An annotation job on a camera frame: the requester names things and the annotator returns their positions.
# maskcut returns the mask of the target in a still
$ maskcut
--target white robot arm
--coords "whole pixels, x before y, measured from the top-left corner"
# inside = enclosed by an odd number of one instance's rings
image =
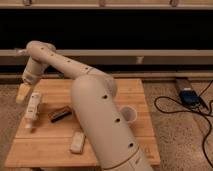
[[[77,118],[104,171],[152,171],[113,97],[117,86],[106,73],[55,53],[51,44],[32,41],[23,73],[26,85],[41,79],[48,65],[75,79],[71,99]]]

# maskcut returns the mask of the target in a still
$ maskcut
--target floor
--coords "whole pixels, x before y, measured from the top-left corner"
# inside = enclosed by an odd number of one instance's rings
[[[200,92],[208,82],[193,82],[193,87]],[[17,126],[26,106],[15,104],[18,85],[0,85],[0,171],[29,171],[29,169],[4,168],[3,164],[10,149]],[[144,83],[147,103],[158,143],[161,164],[155,171],[211,171],[213,170],[203,156],[201,140],[205,133],[205,121],[190,113],[166,115],[158,112],[153,101],[160,95],[177,98],[173,82],[146,81]],[[213,98],[213,85],[203,95],[205,101]],[[180,108],[169,102],[162,102],[164,110]],[[213,135],[207,143],[208,155],[213,161]],[[99,168],[45,169],[45,171],[98,171]]]

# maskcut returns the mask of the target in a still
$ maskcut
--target circular hole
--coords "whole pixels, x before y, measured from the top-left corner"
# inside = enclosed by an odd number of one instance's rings
[[[107,95],[104,95],[102,98],[103,98],[103,99],[107,99]]]
[[[120,122],[121,120],[119,118],[115,119],[115,123]]]
[[[133,146],[134,146],[134,144],[133,144],[133,143],[130,143],[128,147],[129,147],[129,148],[132,148]]]

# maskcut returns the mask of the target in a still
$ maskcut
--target cable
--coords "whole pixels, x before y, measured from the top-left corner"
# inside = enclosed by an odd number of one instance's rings
[[[201,93],[199,94],[199,97],[201,97],[209,89],[209,87],[212,85],[212,83],[213,83],[213,80],[201,91]],[[174,110],[174,111],[165,111],[165,110],[161,109],[158,105],[159,100],[162,100],[162,99],[166,99],[166,100],[170,100],[172,102],[175,102],[176,104],[183,107],[184,109],[183,110]],[[201,109],[200,109],[201,105],[200,104],[198,106],[195,106],[195,107],[184,106],[178,100],[175,100],[175,99],[168,97],[168,96],[159,96],[159,97],[155,98],[155,100],[154,100],[154,106],[161,113],[176,114],[176,113],[190,112],[192,114],[199,115],[206,120],[206,122],[208,123],[208,131],[207,131],[206,135],[204,135],[204,138],[202,140],[202,151],[203,151],[203,154],[204,154],[207,162],[213,168],[213,162],[209,159],[207,152],[206,152],[206,148],[205,148],[206,141],[207,141],[209,135],[212,132],[212,124],[211,124],[210,120],[208,119],[208,117],[213,117],[213,115],[212,115],[212,104],[213,104],[213,99],[209,101],[209,103],[208,103],[209,110],[208,110],[207,113],[205,113],[205,112],[201,111]]]

